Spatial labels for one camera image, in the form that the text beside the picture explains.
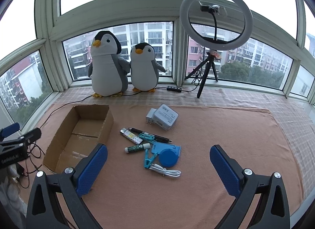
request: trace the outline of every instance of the black pen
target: black pen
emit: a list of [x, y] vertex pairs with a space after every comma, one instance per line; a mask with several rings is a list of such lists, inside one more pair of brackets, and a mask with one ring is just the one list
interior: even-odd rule
[[148, 132], [144, 132], [144, 131], [136, 129], [136, 128], [128, 128], [128, 130], [133, 132], [133, 133], [148, 134], [148, 135], [154, 136], [155, 140], [157, 140], [158, 142], [163, 142], [163, 143], [172, 142], [172, 140], [170, 140], [168, 138], [157, 136], [157, 135], [154, 135], [154, 134], [150, 134]]

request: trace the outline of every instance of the metal bolt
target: metal bolt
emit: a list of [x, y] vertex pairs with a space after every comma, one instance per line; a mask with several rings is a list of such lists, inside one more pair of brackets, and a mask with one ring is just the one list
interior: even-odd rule
[[70, 174], [70, 173], [72, 173], [72, 171], [73, 171], [72, 167], [68, 167], [68, 168], [65, 169], [65, 173], [66, 174]]
[[250, 170], [250, 169], [248, 169], [248, 168], [246, 168], [245, 170], [244, 170], [244, 173], [246, 174], [246, 175], [251, 175], [253, 172]]
[[44, 174], [43, 171], [38, 171], [37, 174], [36, 174], [36, 176], [37, 176], [37, 177], [41, 177], [43, 174]]
[[280, 178], [280, 177], [281, 177], [281, 175], [280, 175], [279, 172], [275, 172], [275, 173], [274, 173], [274, 176], [275, 176], [276, 178]]

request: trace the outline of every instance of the penguin white belly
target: penguin white belly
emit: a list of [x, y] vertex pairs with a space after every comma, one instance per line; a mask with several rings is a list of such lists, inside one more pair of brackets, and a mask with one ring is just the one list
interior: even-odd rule
[[148, 91], [157, 85], [157, 76], [152, 61], [131, 61], [131, 83], [142, 91]]
[[111, 55], [93, 59], [92, 87], [104, 97], [121, 91], [122, 81]]

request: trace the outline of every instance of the white cap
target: white cap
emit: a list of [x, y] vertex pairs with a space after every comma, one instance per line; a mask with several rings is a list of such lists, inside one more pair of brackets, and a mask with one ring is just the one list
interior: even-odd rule
[[150, 148], [151, 148], [150, 143], [144, 143], [144, 144], [143, 144], [143, 148], [144, 148], [144, 149], [150, 149]]

